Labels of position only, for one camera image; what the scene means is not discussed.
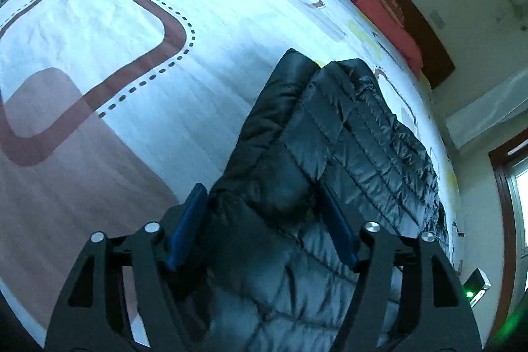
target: bed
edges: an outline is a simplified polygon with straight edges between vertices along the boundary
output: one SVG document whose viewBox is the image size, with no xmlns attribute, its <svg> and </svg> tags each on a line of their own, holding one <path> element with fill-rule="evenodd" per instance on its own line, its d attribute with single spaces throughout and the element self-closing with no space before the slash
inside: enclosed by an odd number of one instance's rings
<svg viewBox="0 0 528 352">
<path fill-rule="evenodd" d="M 458 188 L 430 87 L 349 0 L 9 0 L 0 288 L 35 339 L 91 233 L 129 234 L 212 186 L 289 48 L 373 70 L 432 159 L 458 268 Z"/>
</svg>

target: yellow pattern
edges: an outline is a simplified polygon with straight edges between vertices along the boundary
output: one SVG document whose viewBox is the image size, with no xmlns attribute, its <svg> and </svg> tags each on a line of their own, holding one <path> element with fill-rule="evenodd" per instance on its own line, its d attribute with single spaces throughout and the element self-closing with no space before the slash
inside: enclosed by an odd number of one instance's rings
<svg viewBox="0 0 528 352">
<path fill-rule="evenodd" d="M 380 61 L 382 59 L 381 48 L 376 43 L 374 38 L 369 36 L 369 34 L 365 32 L 365 30 L 354 20 L 349 20 L 347 26 L 352 31 L 352 33 L 356 35 L 357 39 L 359 39 L 361 42 L 367 44 L 370 47 L 370 50 L 374 53 L 374 56 L 376 57 L 376 60 Z"/>
</svg>

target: pillow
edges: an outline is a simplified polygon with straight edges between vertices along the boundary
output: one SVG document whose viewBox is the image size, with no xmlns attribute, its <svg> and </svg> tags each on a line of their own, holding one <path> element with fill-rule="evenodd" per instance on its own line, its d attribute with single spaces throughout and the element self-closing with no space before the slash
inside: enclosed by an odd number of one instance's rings
<svg viewBox="0 0 528 352">
<path fill-rule="evenodd" d="M 396 0 L 379 0 L 379 2 L 385 8 L 385 11 L 389 13 L 392 19 L 401 27 L 404 27 L 405 17 L 403 16 L 403 10 Z"/>
<path fill-rule="evenodd" d="M 394 48 L 405 58 L 414 75 L 419 77 L 423 68 L 422 53 L 413 37 L 392 19 L 379 0 L 351 1 L 394 45 Z"/>
</svg>

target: pink pillow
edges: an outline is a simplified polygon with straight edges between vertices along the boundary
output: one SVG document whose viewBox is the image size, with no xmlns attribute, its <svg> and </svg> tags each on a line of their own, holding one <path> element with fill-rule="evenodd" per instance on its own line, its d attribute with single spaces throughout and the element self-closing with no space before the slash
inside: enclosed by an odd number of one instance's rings
<svg viewBox="0 0 528 352">
<path fill-rule="evenodd" d="M 420 47 L 409 33 L 396 23 L 378 0 L 351 0 L 402 54 L 416 77 L 423 68 Z"/>
</svg>

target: window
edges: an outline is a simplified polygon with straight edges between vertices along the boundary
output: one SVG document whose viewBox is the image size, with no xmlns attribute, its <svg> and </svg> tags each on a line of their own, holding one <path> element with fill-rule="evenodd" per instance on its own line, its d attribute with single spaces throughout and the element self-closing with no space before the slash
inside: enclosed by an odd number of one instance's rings
<svg viewBox="0 0 528 352">
<path fill-rule="evenodd" d="M 528 289 L 528 159 L 509 166 L 508 185 L 517 236 L 517 271 L 512 304 Z"/>
</svg>

